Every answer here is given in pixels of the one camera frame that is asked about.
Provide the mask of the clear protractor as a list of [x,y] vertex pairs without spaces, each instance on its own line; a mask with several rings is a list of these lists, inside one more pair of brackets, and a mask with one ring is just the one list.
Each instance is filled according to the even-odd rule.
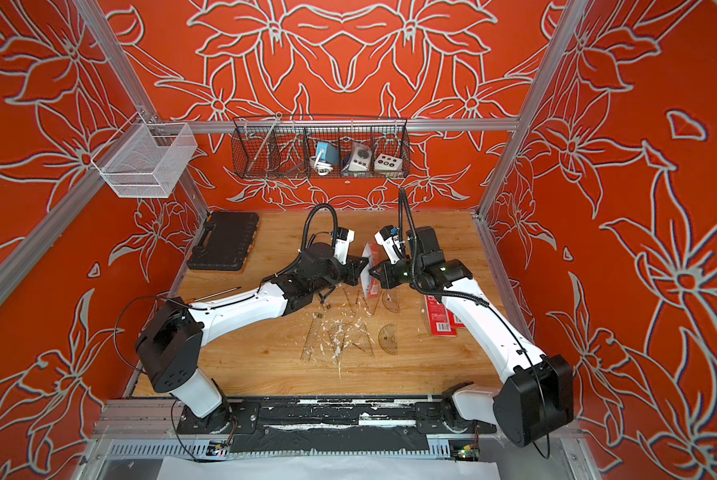
[[382,292],[382,304],[392,314],[399,314],[402,310],[400,297],[396,290],[384,290]]
[[389,355],[398,354],[397,326],[394,323],[384,325],[378,334],[380,348]]

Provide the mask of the clear triangle ruler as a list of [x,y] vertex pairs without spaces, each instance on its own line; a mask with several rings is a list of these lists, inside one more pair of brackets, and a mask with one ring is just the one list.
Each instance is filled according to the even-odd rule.
[[348,328],[346,328],[344,347],[356,348],[364,354],[368,354],[370,356],[374,355],[373,340],[369,328],[364,320],[360,319],[351,323]]
[[366,296],[361,286],[342,286],[344,305],[352,314],[362,316],[375,316],[381,304],[380,295]]

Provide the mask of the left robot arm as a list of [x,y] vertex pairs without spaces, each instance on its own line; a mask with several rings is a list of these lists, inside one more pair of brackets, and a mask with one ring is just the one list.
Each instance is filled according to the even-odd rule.
[[325,300],[340,284],[356,286],[368,260],[348,253],[352,240],[354,231],[338,225],[336,209],[321,203],[304,222],[294,261],[257,288],[205,302],[166,300],[136,342],[152,389],[174,396],[202,421],[226,425],[232,409],[222,389],[198,367],[202,348],[230,332]]

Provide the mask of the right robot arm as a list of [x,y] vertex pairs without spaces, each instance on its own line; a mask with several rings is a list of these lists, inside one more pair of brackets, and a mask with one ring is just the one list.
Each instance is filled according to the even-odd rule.
[[488,300],[460,260],[448,260],[430,226],[416,226],[406,192],[399,193],[399,224],[376,235],[387,260],[370,274],[382,288],[407,284],[452,313],[488,355],[502,383],[499,389],[460,384],[449,390],[454,416],[497,426],[516,446],[537,443],[575,418],[572,366],[550,356]]

